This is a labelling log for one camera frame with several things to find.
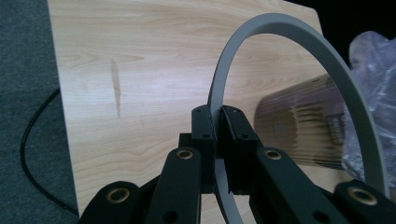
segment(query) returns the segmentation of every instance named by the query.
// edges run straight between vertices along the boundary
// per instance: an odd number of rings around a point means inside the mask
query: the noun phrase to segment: wooden table
[[[191,110],[206,103],[221,51],[243,22],[280,12],[320,31],[315,10],[280,0],[49,0],[49,12],[81,214],[103,186],[141,186],[161,172],[178,135],[191,131]],[[263,96],[324,73],[288,39],[254,36],[234,59],[225,104],[252,123]],[[326,189],[345,176],[303,169]],[[253,222],[247,198],[237,201]],[[223,222],[213,195],[203,198],[202,222]]]

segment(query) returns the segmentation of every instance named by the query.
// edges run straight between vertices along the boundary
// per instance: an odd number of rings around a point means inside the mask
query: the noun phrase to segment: gray ring
[[[346,106],[353,119],[361,146],[366,184],[388,197],[389,187],[386,176],[387,172],[382,155],[382,147],[375,130],[375,123],[358,86],[353,80],[352,75],[350,75],[349,68],[338,52],[320,33],[303,21],[291,16],[279,13],[259,15],[239,27],[228,41],[219,57],[207,102],[212,114],[215,132],[219,133],[220,110],[223,104],[225,83],[231,63],[233,62],[233,57],[246,38],[259,34],[282,35],[295,41],[315,56],[326,69],[343,95]],[[226,177],[225,169],[217,170],[215,173],[215,181],[217,182],[215,184],[217,186],[221,185],[220,182],[218,183],[218,180],[223,179],[224,176]],[[227,188],[228,186],[218,186],[216,189]],[[234,210],[236,205],[224,204],[222,201],[224,200],[224,202],[227,201],[227,203],[230,203],[229,197],[232,197],[232,194],[225,196],[228,197],[228,199],[223,199],[219,196],[218,192],[216,193],[220,208],[223,208],[221,209],[223,216],[226,220],[230,220],[226,218],[226,214],[234,214],[237,212],[237,209]]]

